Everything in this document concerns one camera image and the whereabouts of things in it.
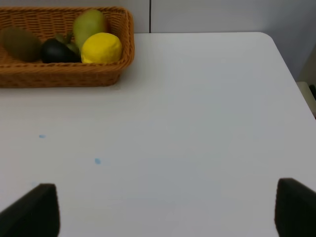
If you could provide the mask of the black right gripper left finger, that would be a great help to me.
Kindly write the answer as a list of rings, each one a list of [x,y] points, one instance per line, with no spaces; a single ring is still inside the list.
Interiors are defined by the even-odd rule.
[[[60,211],[54,184],[39,184],[0,212],[2,237],[57,237]]]

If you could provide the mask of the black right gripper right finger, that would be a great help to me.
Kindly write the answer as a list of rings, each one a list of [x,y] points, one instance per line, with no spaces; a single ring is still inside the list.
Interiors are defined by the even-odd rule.
[[[316,235],[316,193],[293,178],[277,184],[275,226],[280,237]]]

